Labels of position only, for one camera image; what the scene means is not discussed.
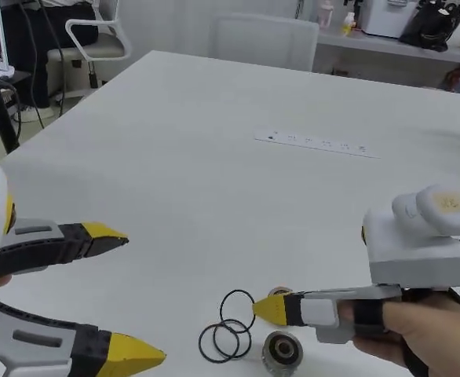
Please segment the black rubber o-ring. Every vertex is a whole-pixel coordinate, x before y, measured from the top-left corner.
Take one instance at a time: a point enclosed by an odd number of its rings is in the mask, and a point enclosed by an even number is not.
[[[243,324],[240,320],[233,320],[233,319],[228,319],[228,320],[224,320],[223,322],[221,322],[221,324],[227,324],[227,323],[233,323],[233,324],[238,324],[239,326],[241,326],[242,328],[246,328],[246,325]],[[238,354],[235,354],[235,356],[232,356],[232,355],[229,355],[228,353],[224,352],[217,344],[216,342],[216,332],[217,332],[217,329],[218,327],[215,327],[214,330],[213,330],[213,344],[214,344],[214,348],[216,348],[216,351],[222,355],[222,356],[225,356],[225,357],[229,357],[231,358],[231,360],[237,360],[237,359],[242,359],[243,357],[245,357],[250,351],[251,351],[251,344],[253,342],[253,340],[251,339],[251,333],[250,331],[246,331],[247,333],[247,337],[249,338],[249,343],[247,345],[247,348],[244,352],[242,352],[240,355]]]
[[[230,293],[228,293],[224,298],[223,298],[223,301],[221,302],[220,304],[220,320],[221,320],[221,323],[225,322],[226,319],[223,318],[223,305],[225,304],[225,301],[227,301],[227,298],[230,297],[231,295],[233,295],[234,293],[242,293],[243,295],[246,295],[247,297],[249,297],[249,299],[251,300],[252,303],[254,303],[254,298],[253,296],[251,296],[249,294],[249,292],[246,292],[242,289],[234,289],[233,291],[231,291]],[[245,327],[245,330],[243,331],[235,331],[237,334],[244,334],[245,332],[249,332],[250,328],[253,327],[254,325],[254,321],[256,320],[256,315],[253,314],[253,320],[251,321],[250,325]]]
[[[209,356],[206,355],[206,353],[204,353],[203,349],[202,349],[202,338],[204,337],[204,335],[211,329],[211,328],[214,328],[214,329],[217,329],[217,328],[226,328],[228,331],[230,331],[230,333],[232,335],[235,336],[235,339],[237,340],[237,347],[235,348],[235,352],[226,357],[225,359],[222,359],[222,360],[216,360],[216,359],[211,359]],[[200,333],[200,336],[199,336],[199,352],[200,354],[202,355],[202,357],[204,359],[206,359],[207,361],[209,361],[210,363],[213,363],[213,364],[224,364],[226,362],[229,362],[230,360],[234,359],[235,358],[235,355],[239,352],[239,348],[240,348],[240,339],[239,339],[239,336],[237,335],[237,332],[233,329],[233,328],[230,328],[229,326],[227,326],[226,324],[224,323],[219,323],[219,324],[211,324],[209,326],[207,326],[206,328],[203,329],[203,331]]]

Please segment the desk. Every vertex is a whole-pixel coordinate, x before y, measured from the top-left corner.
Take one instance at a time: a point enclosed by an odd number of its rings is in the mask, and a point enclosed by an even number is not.
[[[349,49],[364,49],[379,53],[391,53],[394,55],[403,55],[405,57],[421,57],[425,59],[460,63],[460,47],[458,46],[448,46],[447,51],[438,53],[430,49],[420,49],[418,47],[406,45],[398,42],[397,39],[366,35],[362,31],[352,31],[345,37],[341,35],[340,29],[341,27],[332,27],[327,30],[321,30],[318,43]]]
[[[381,159],[255,141],[264,128],[357,142]],[[147,375],[265,377],[274,328],[260,320],[246,360],[199,355],[223,296],[369,284],[367,208],[433,182],[460,187],[460,95],[153,52],[2,166],[19,217],[103,221],[131,240],[17,276],[2,301],[145,339],[168,354]],[[249,302],[225,314],[246,322]],[[305,348],[300,377],[409,376],[291,331]]]

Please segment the hand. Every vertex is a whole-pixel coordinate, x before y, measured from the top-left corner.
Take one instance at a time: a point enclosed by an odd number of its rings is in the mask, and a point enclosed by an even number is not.
[[[339,313],[353,320],[352,307],[344,302]],[[383,340],[354,338],[354,346],[370,355],[405,366],[402,336],[418,358],[429,366],[429,377],[460,377],[460,305],[440,293],[419,304],[386,302]]]
[[[0,287],[7,285],[12,279],[12,275],[0,277]]]

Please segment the power strip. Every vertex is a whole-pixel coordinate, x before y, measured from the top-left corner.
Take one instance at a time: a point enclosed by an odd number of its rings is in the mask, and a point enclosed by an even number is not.
[[[267,141],[268,143],[293,145],[295,147],[317,149],[320,151],[344,153],[351,156],[368,157],[371,159],[379,158],[371,154],[367,147],[363,145],[351,145],[340,141],[321,139],[318,137],[304,137],[297,134],[288,134],[279,131],[256,131],[254,133],[254,139]]]

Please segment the wall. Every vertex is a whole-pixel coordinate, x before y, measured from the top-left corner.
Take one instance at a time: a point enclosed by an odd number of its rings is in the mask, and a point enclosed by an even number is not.
[[[335,3],[337,16],[347,8]],[[306,0],[303,18],[309,18],[316,0]],[[110,79],[152,49],[206,56],[211,15],[215,12],[250,12],[293,16],[297,0],[122,0],[123,27],[133,43],[127,62],[103,63],[98,69]],[[351,76],[413,86],[435,86],[456,64],[434,60],[368,53],[319,46],[315,71],[328,73],[333,65]]]

